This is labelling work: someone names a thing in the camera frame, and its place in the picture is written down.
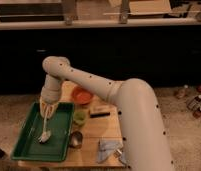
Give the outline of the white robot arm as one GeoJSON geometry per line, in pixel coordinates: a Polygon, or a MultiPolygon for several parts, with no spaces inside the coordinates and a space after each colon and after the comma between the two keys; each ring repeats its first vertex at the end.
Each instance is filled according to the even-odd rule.
{"type": "Polygon", "coordinates": [[[132,171],[175,171],[158,100],[146,81],[110,80],[72,67],[65,57],[49,56],[42,67],[46,72],[43,109],[56,109],[62,83],[70,80],[117,107],[125,157],[132,171]]]}

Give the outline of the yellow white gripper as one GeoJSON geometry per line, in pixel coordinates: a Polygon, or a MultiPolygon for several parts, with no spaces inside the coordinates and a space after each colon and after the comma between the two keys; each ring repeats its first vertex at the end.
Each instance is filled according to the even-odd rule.
{"type": "Polygon", "coordinates": [[[56,112],[58,108],[57,103],[48,104],[45,102],[42,98],[39,99],[40,104],[40,114],[42,117],[47,116],[48,119],[50,119],[54,113],[56,112]]]}

